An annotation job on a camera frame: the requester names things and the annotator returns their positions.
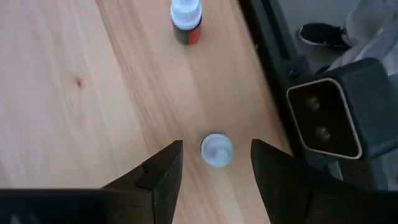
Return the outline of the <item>person's shoe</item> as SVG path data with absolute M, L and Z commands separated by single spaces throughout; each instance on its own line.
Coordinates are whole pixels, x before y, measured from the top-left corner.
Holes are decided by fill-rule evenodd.
M 308 45 L 345 51 L 351 46 L 343 39 L 346 30 L 326 23 L 308 23 L 298 30 L 300 39 Z

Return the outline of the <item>person's leg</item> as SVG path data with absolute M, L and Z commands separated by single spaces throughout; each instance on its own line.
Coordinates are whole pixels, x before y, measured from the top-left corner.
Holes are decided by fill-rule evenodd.
M 398 75 L 398 0 L 360 0 L 346 16 L 343 36 L 351 47 L 330 69 L 376 58 L 387 74 Z

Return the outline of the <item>black aluminium table frame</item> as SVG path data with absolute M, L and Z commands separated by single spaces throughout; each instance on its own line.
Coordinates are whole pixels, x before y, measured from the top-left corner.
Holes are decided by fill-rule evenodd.
M 390 189 L 396 173 L 394 154 L 398 147 L 370 159 L 351 160 L 309 151 L 302 146 L 286 91 L 331 70 L 332 63 L 317 72 L 310 70 L 307 59 L 294 46 L 277 0 L 239 2 L 294 156 L 319 171 L 361 189 Z

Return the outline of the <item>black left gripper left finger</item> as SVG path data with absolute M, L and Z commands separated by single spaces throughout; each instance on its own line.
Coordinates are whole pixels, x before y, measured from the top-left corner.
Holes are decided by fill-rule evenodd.
M 176 140 L 104 188 L 116 194 L 110 224 L 172 224 L 182 182 L 183 141 Z

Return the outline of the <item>small red-label bottle white cap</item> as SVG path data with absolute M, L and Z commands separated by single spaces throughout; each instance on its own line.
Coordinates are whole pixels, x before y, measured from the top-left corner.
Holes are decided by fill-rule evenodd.
M 170 18 L 176 39 L 184 45 L 195 44 L 201 34 L 201 0 L 171 0 Z

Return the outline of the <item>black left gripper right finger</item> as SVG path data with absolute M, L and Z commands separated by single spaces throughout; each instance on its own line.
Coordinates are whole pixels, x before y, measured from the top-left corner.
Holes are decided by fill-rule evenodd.
M 251 143 L 251 162 L 271 224 L 305 224 L 314 190 L 333 178 L 260 140 Z

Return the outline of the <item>small dark bottle white cap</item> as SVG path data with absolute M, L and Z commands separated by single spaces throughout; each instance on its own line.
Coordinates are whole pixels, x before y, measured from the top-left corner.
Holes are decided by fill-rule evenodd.
M 207 134 L 201 141 L 200 152 L 203 160 L 212 167 L 225 167 L 233 159 L 233 143 L 223 133 Z

